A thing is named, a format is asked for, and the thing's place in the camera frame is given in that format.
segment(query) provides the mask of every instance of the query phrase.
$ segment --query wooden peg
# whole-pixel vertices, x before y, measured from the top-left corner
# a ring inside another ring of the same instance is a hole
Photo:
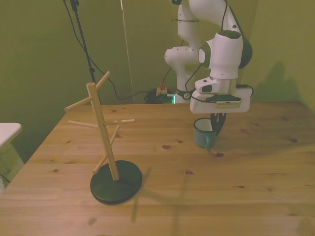
[[[115,124],[130,124],[135,123],[135,119],[124,119],[124,120],[115,120],[115,121],[105,121],[104,125],[115,125]]]
[[[73,120],[68,120],[70,124],[78,125],[78,126],[83,126],[83,127],[88,127],[88,128],[95,128],[97,129],[98,126],[96,124],[88,124],[88,123],[83,123],[83,122],[77,122]]]
[[[100,87],[103,86],[103,84],[105,83],[105,81],[108,79],[109,76],[110,76],[110,72],[107,71],[107,72],[105,73],[105,75],[103,76],[103,78],[101,78],[100,81],[97,83],[97,85],[96,85],[96,89],[97,89],[97,90],[99,90]]]
[[[70,106],[67,106],[64,111],[65,112],[69,112],[71,110],[73,110],[74,108],[77,108],[79,106],[83,106],[84,104],[87,104],[88,102],[91,102],[93,100],[93,98],[90,96],[90,97],[87,97],[87,98],[84,98],[83,100],[81,101],[78,101],[76,103],[73,103],[72,105]]]
[[[113,143],[114,143],[114,140],[115,140],[115,138],[116,138],[116,136],[117,136],[117,133],[118,133],[118,130],[120,129],[120,125],[117,125],[117,127],[116,127],[116,129],[115,129],[115,131],[114,131],[114,134],[112,135],[112,138],[110,139],[110,144],[111,145],[113,145]],[[93,170],[93,174],[96,174],[98,171],[99,171],[99,169],[102,167],[102,165],[104,164],[104,162],[106,161],[106,159],[107,159],[107,155],[105,155],[100,161],[99,161],[99,163],[96,165],[96,167],[94,168],[94,170]]]
[[[96,89],[95,83],[88,83],[87,84],[87,89],[89,92],[89,96],[93,97],[93,100],[91,101],[92,103],[92,108],[96,116],[98,128],[102,137],[103,145],[106,150],[106,155],[108,158],[108,164],[109,168],[113,177],[114,181],[119,180],[119,173],[117,170],[116,162],[115,162],[115,157],[113,154],[112,146],[110,144],[110,140],[108,137],[108,132],[106,126],[104,126],[105,120],[103,116],[103,111],[100,105],[100,101],[98,98],[98,93]]]

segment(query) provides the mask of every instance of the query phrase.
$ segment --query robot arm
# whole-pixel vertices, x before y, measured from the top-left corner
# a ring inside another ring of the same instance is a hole
[[[214,39],[205,42],[198,49],[198,63],[211,69],[211,73],[208,78],[195,83],[196,91],[193,92],[190,101],[191,111],[193,113],[246,112],[249,109],[252,89],[237,88],[236,79],[238,78],[238,69],[244,68],[250,62],[252,47],[245,38],[232,9],[225,0],[173,0],[172,2],[179,5],[179,19],[182,17],[181,9],[184,7],[189,8],[191,19],[204,20],[223,26],[223,30],[219,31]],[[179,36],[182,34],[180,32],[189,33],[188,37],[182,38],[189,42],[190,47],[192,45],[197,47],[198,44],[194,43],[196,40],[192,40],[197,32],[185,30],[187,24],[183,23],[186,22],[178,23]],[[179,61],[183,61],[185,56],[181,55],[179,58]],[[179,66],[178,70],[175,69],[178,90],[183,87],[182,84],[187,82],[188,77],[178,76],[181,69]],[[192,89],[194,88],[190,83],[188,92]]]

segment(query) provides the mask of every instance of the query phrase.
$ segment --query wood knot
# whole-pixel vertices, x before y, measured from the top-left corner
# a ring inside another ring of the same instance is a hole
[[[298,140],[296,138],[292,138],[292,137],[288,137],[288,140],[294,144],[296,144],[298,142]]]
[[[247,129],[240,129],[240,131],[244,134],[251,134]]]
[[[244,185],[233,185],[232,187],[233,187],[233,188],[245,188]]]
[[[216,157],[224,157],[224,153],[217,153]]]
[[[189,170],[188,170],[188,171],[185,171],[185,174],[186,174],[186,175],[194,175],[195,173],[194,173],[193,171],[189,171]]]
[[[95,218],[95,217],[91,217],[90,219],[89,219],[89,221],[88,221],[88,224],[89,225],[93,225],[93,224],[95,224],[97,222],[97,219]]]

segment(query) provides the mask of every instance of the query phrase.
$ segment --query tabletop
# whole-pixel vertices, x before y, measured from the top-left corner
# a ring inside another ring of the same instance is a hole
[[[187,104],[102,106],[123,125],[116,160],[136,164],[135,197],[107,206],[90,192],[104,154],[91,106],[66,114],[0,196],[6,236],[313,236],[315,117],[299,103],[228,114],[212,151],[193,142]],[[109,127],[111,135],[115,127]]]

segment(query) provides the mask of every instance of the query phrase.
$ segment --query black stand pole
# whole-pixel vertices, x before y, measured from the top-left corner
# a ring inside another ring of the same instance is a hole
[[[70,2],[71,2],[72,10],[74,11],[74,14],[75,14],[75,18],[77,19],[77,24],[78,24],[79,31],[81,34],[81,39],[82,39],[85,55],[86,55],[87,60],[88,60],[89,71],[90,71],[90,74],[92,77],[92,81],[96,84],[95,77],[94,77],[95,69],[91,66],[91,60],[90,60],[90,56],[88,53],[88,48],[87,48],[87,45],[85,43],[85,39],[84,39],[84,35],[83,35],[83,31],[82,31],[82,27],[81,27],[79,15],[78,15],[78,7],[77,6],[79,5],[79,0],[70,0]]]

